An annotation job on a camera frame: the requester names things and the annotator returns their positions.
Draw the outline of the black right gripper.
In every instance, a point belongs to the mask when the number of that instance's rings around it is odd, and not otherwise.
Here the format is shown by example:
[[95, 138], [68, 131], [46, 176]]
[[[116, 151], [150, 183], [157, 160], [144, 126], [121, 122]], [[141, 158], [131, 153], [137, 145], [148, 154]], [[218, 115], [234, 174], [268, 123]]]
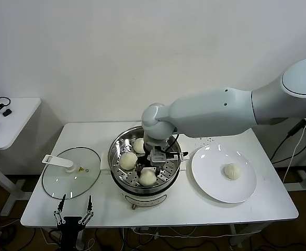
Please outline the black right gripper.
[[156, 179], [160, 179], [161, 167], [153, 166], [150, 160], [150, 154], [144, 154], [138, 157], [138, 164], [135, 165], [137, 177], [140, 178], [143, 168], [155, 168]]

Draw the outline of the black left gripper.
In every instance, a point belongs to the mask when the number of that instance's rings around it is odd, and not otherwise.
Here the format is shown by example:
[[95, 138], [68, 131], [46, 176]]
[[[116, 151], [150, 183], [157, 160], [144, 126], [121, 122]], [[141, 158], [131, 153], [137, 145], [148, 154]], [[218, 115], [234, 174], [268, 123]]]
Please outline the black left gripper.
[[94, 216], [92, 197], [89, 196], [87, 211], [84, 217], [81, 216], [65, 216], [62, 217], [62, 211], [66, 199], [66, 194], [63, 195], [53, 215], [56, 219], [58, 230], [61, 232], [80, 232], [83, 229], [82, 224], [87, 224]]

